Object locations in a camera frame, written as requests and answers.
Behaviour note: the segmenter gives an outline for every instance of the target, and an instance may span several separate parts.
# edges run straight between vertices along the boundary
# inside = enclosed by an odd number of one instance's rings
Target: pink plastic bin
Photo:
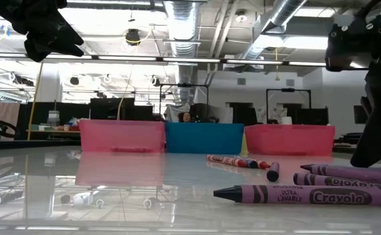
[[[159,121],[81,120],[84,151],[164,153],[166,135]]]
[[[320,125],[253,125],[245,127],[249,153],[330,156],[335,127]]]

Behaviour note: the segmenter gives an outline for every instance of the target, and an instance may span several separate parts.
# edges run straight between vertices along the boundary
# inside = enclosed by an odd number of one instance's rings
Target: blue plastic bin
[[[167,152],[239,154],[243,124],[165,123]]]

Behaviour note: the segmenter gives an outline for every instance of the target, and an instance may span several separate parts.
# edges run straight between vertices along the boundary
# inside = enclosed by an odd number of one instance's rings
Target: crayon tip
[[[297,173],[294,174],[294,183],[297,185]]]
[[[233,200],[234,202],[241,202],[242,190],[239,186],[230,187],[226,189],[219,189],[214,191],[214,196],[223,199]]]
[[[251,161],[250,164],[249,164],[249,167],[250,168],[258,168],[258,165],[255,161]]]
[[[308,164],[308,165],[302,165],[301,168],[304,170],[311,171],[312,170],[313,164]]]

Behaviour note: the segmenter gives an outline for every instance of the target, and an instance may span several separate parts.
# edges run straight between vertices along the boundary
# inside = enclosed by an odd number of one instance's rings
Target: metal frame
[[[266,122],[269,121],[269,91],[282,91],[286,93],[293,93],[295,91],[306,91],[309,98],[309,109],[312,108],[311,100],[311,90],[310,89],[293,89],[293,88],[282,88],[282,89],[266,89]]]
[[[163,86],[177,86],[177,87],[204,87],[206,88],[206,113],[209,115],[209,85],[198,85],[198,84],[160,84],[160,94],[159,94],[159,115],[162,112],[162,87]]]

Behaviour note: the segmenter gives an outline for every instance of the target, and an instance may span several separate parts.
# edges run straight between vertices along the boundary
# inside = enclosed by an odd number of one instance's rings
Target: crayola label
[[[355,189],[314,189],[310,193],[309,202],[311,204],[369,205],[372,202],[372,196]]]

